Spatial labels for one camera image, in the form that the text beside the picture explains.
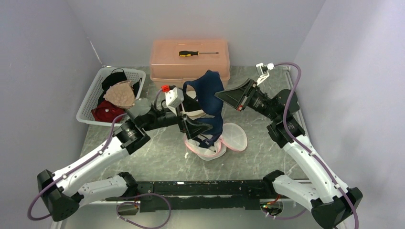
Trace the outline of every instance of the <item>white fabric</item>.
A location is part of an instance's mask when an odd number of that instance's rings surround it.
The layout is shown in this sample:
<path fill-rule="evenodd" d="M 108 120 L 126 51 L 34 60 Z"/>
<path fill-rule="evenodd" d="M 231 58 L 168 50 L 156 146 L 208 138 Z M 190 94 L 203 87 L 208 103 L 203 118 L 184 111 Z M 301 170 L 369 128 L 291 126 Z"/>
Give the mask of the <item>white fabric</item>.
<path fill-rule="evenodd" d="M 183 140 L 189 150 L 205 161 L 211 161 L 224 155 L 227 146 L 236 152 L 243 151 L 247 147 L 246 133 L 240 126 L 233 123 L 224 124 L 222 135 L 208 149 L 199 147 L 199 142 L 187 139 L 186 136 Z"/>

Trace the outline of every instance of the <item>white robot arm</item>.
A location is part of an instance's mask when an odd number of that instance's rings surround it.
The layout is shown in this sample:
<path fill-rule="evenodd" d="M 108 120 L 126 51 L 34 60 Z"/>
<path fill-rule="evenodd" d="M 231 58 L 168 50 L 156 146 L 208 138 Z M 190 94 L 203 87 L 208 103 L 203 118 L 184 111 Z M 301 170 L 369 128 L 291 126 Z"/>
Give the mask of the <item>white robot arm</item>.
<path fill-rule="evenodd" d="M 241 86 L 218 92 L 215 96 L 238 111 L 249 106 L 273 121 L 267 127 L 270 137 L 293 157 L 314 188 L 309 188 L 276 170 L 263 178 L 262 183 L 265 184 L 267 194 L 280 194 L 291 198 L 311 211 L 319 225 L 331 229 L 353 214 L 353 208 L 357 208 L 362 193 L 358 188 L 349 188 L 331 172 L 313 148 L 305 131 L 292 116 L 299 110 L 295 93 L 290 94 L 291 91 L 286 89 L 270 99 L 260 91 L 258 85 L 269 76 L 268 71 L 272 70 L 274 65 L 261 63 L 256 67 L 259 72 L 257 82 L 248 79 Z M 193 139 L 211 128 L 210 125 L 189 119 L 181 112 L 180 105 L 185 97 L 181 90 L 166 86 L 164 92 L 168 108 L 157 110 L 149 100 L 137 100 L 135 106 L 127 110 L 130 118 L 114 131 L 107 141 L 71 165 L 54 173 L 44 170 L 37 176 L 40 191 L 37 198 L 42 197 L 54 221 L 66 219 L 80 207 L 94 201 L 138 194 L 138 184 L 129 173 L 120 173 L 96 182 L 86 181 L 111 163 L 131 155 L 146 144 L 150 140 L 146 131 L 178 125 L 188 139 Z M 283 115 L 286 115 L 284 118 L 288 131 L 283 126 Z"/>

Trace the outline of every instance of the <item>marble floor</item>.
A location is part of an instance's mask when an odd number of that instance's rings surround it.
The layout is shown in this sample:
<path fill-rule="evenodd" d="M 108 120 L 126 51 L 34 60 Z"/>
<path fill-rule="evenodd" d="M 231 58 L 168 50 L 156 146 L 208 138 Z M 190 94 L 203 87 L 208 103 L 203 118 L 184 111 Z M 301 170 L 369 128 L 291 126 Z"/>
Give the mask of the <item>marble floor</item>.
<path fill-rule="evenodd" d="M 136 69 L 147 74 L 141 97 L 153 100 L 158 89 L 149 78 L 149 68 Z M 271 71 L 270 77 L 260 85 L 261 90 L 273 97 L 281 89 L 290 88 L 287 71 L 283 67 Z M 231 67 L 227 89 L 239 86 L 247 78 L 258 78 L 255 67 Z M 137 181 L 262 179 L 276 169 L 292 179 L 307 178 L 297 163 L 269 137 L 266 129 L 271 123 L 269 119 L 250 108 L 238 112 L 226 104 L 223 118 L 226 123 L 232 122 L 244 129 L 248 139 L 245 151 L 228 149 L 222 157 L 204 161 L 186 149 L 178 127 L 170 126 L 147 132 L 151 137 L 147 144 L 131 156 L 111 164 L 90 181 L 106 179 L 120 172 L 130 172 Z M 81 156 L 100 145 L 108 130 L 109 127 L 90 125 Z"/>

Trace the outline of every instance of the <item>laundry basket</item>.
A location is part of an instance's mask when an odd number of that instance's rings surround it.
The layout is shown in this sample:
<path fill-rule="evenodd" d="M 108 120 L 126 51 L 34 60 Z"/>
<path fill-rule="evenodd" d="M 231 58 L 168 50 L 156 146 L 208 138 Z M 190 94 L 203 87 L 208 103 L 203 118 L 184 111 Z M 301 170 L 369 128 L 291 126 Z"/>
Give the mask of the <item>laundry basket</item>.
<path fill-rule="evenodd" d="M 111 74 L 111 72 L 117 69 L 115 67 L 106 67 L 102 68 L 97 72 L 97 75 L 89 90 L 86 93 L 86 96 L 80 105 L 79 111 L 76 114 L 76 119 L 81 123 L 93 124 L 93 125 L 103 125 L 103 126 L 111 126 L 111 123 L 106 122 L 98 122 L 94 120 L 93 114 L 91 110 L 97 107 L 98 98 L 103 93 L 103 89 L 101 88 L 101 83 Z M 138 82 L 141 79 L 139 91 L 137 94 L 137 99 L 140 97 L 140 93 L 142 91 L 143 84 L 145 82 L 146 74 L 144 71 L 130 69 L 130 68 L 120 68 L 124 70 L 125 76 L 127 76 L 128 80 L 131 80 L 133 83 Z M 121 124 L 126 121 L 128 117 L 124 117 L 121 122 L 115 124 L 115 126 L 121 126 Z"/>

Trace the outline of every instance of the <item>purple tube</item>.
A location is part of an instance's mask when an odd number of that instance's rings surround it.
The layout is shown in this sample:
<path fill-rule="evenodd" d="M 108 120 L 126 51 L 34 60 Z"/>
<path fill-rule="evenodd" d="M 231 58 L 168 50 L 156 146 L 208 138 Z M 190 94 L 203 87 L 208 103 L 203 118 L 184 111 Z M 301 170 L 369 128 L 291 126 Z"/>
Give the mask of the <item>purple tube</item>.
<path fill-rule="evenodd" d="M 122 205 L 125 205 L 125 204 L 134 205 L 134 204 L 135 204 L 134 202 L 124 202 L 124 203 L 119 204 L 119 205 L 117 206 L 117 209 L 116 209 L 117 216 L 118 216 L 120 219 L 122 219 L 123 221 L 128 222 L 128 223 L 130 223 L 130 224 L 132 224 L 132 225 L 134 225 L 134 226 L 137 226 L 137 227 L 143 228 L 143 229 L 159 229 L 159 228 L 165 226 L 165 225 L 167 224 L 167 222 L 169 221 L 170 216 L 171 216 L 171 205 L 170 205 L 169 201 L 168 201 L 164 196 L 159 195 L 159 194 L 156 194 L 156 193 L 145 193 L 145 194 L 140 194 L 140 195 L 133 196 L 133 197 L 121 197 L 121 198 L 122 198 L 122 199 L 135 199 L 135 198 L 144 197 L 144 196 L 156 196 L 156 197 L 159 197 L 159 198 L 163 199 L 163 200 L 166 202 L 167 206 L 169 207 L 169 215 L 167 216 L 166 221 L 164 221 L 164 223 L 162 223 L 160 226 L 152 227 L 152 228 L 150 228 L 150 227 L 145 227 L 145 226 L 142 226 L 142 225 L 140 225 L 140 224 L 137 224 L 137 223 L 135 223 L 135 222 L 132 222 L 131 220 L 126 219 L 126 218 L 124 218 L 124 217 L 122 217 L 122 216 L 119 215 L 119 213 L 118 213 L 119 207 L 121 207 Z"/>
<path fill-rule="evenodd" d="M 125 116 L 126 114 L 120 114 L 118 115 L 116 118 L 114 118 L 112 124 L 111 124 L 111 130 L 110 133 L 108 134 L 108 138 L 106 143 L 104 144 L 104 146 L 101 148 L 101 151 L 104 152 L 104 150 L 108 147 L 108 145 L 110 144 L 111 140 L 112 140 L 112 136 L 113 136 L 113 131 L 114 131 L 114 124 L 117 122 L 117 120 L 123 116 Z M 86 161 L 84 161 L 83 163 L 79 164 L 78 166 L 72 168 L 71 170 L 69 170 L 66 173 L 66 176 L 69 176 L 70 174 L 74 173 L 75 171 L 77 171 L 78 169 L 80 169 L 81 167 L 87 165 L 90 161 L 94 160 L 96 157 L 98 157 L 100 154 L 96 153 L 93 156 L 91 156 L 91 158 L 87 159 Z M 44 189 L 42 189 L 34 198 L 34 200 L 31 202 L 30 206 L 28 207 L 28 212 L 27 212 L 27 217 L 30 220 L 33 221 L 39 221 L 39 220 L 43 220 L 46 219 L 48 217 L 51 216 L 51 214 L 46 215 L 46 216 L 42 216 L 42 217 L 33 217 L 32 216 L 32 208 L 34 207 L 35 203 L 37 202 L 37 200 L 42 196 L 43 193 L 45 193 L 50 187 L 52 187 L 53 185 L 57 184 L 59 181 L 61 181 L 63 179 L 63 177 L 59 177 L 58 179 L 54 180 L 53 182 L 51 182 L 50 184 L 48 184 L 48 186 L 46 186 Z"/>
<path fill-rule="evenodd" d="M 298 82 L 301 78 L 301 68 L 293 62 L 281 62 L 278 64 L 275 64 L 274 66 L 280 66 L 280 65 L 291 65 L 294 66 L 297 70 L 298 70 L 298 75 L 297 75 L 297 79 L 294 82 L 294 85 L 291 89 L 290 94 L 288 95 L 288 99 L 286 102 L 286 106 L 284 108 L 284 113 L 283 113 L 283 126 L 284 129 L 286 130 L 287 134 L 295 141 L 297 142 L 301 147 L 303 147 L 308 153 L 311 153 L 312 150 L 310 150 L 307 146 L 305 146 L 302 142 L 300 142 L 296 137 L 293 136 L 293 134 L 290 132 L 290 130 L 287 127 L 287 112 L 288 112 L 288 107 L 291 103 L 291 98 L 297 88 Z M 332 175 L 331 171 L 326 167 L 325 163 L 322 162 L 322 160 L 317 156 L 317 155 L 313 155 L 315 160 L 317 160 L 319 162 L 319 164 L 324 168 L 324 170 L 326 171 L 326 173 L 329 175 L 329 177 L 331 178 L 332 182 L 336 185 L 338 184 L 338 182 L 336 181 L 335 177 Z M 352 204 L 352 202 L 350 201 L 349 197 L 346 195 L 346 193 L 343 191 L 343 189 L 340 187 L 338 188 L 338 190 L 340 191 L 340 193 L 343 195 L 343 197 L 345 198 L 345 200 L 347 201 L 347 203 L 350 206 L 350 209 L 353 212 L 353 216 L 354 216 L 354 229 L 358 229 L 359 228 L 359 217 L 357 215 L 356 212 L 356 208 L 354 207 L 354 205 Z"/>

